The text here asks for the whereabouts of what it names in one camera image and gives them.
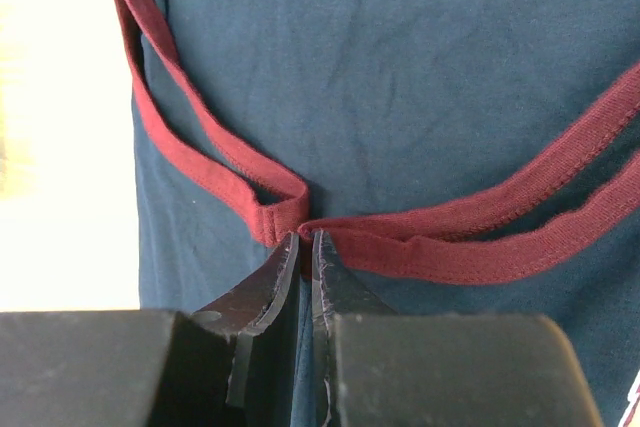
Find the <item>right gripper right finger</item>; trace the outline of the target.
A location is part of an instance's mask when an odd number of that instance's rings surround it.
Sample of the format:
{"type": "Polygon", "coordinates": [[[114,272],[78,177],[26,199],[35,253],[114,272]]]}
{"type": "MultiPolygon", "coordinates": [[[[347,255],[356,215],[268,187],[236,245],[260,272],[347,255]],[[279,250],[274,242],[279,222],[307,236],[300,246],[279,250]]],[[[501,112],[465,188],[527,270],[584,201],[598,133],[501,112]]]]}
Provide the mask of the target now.
{"type": "Polygon", "coordinates": [[[335,318],[346,314],[395,315],[397,312],[344,265],[331,236],[324,230],[314,233],[311,272],[316,420],[338,422],[335,318]]]}

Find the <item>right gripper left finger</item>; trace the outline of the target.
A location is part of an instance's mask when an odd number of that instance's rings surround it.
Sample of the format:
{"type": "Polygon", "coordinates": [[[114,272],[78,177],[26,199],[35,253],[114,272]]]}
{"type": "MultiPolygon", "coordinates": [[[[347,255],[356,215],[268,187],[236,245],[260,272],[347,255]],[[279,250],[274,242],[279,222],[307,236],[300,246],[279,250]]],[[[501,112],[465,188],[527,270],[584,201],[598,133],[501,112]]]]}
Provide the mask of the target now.
{"type": "Polygon", "coordinates": [[[227,406],[270,407],[291,391],[299,280],[299,237],[288,234],[256,271],[192,315],[231,343],[227,406]]]}

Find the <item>navy blue tank top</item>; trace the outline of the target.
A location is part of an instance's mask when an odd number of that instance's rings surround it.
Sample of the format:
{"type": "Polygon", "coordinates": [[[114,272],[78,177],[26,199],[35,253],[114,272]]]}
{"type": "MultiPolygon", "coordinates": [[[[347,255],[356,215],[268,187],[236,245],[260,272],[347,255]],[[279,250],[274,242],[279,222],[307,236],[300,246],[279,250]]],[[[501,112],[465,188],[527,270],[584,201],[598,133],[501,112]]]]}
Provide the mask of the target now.
{"type": "Polygon", "coordinates": [[[144,308],[327,232],[404,313],[537,312],[639,419],[639,0],[114,0],[144,308]]]}

